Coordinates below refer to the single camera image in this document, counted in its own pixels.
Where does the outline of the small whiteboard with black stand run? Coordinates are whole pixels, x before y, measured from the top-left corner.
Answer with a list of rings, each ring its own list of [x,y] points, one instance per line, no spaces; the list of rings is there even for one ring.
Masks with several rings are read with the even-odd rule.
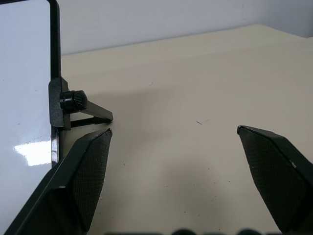
[[[62,78],[57,0],[0,0],[0,157],[54,165],[64,131],[112,120]]]

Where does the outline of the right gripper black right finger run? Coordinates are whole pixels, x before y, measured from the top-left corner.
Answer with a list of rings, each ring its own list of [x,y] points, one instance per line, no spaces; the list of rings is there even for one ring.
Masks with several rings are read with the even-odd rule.
[[[274,132],[241,125],[237,134],[256,188],[278,229],[313,235],[313,163]]]

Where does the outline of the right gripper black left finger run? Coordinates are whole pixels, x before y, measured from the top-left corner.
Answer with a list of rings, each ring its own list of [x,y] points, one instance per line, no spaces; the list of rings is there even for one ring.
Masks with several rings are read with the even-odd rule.
[[[4,235],[86,235],[105,180],[112,130],[79,138],[40,181]]]

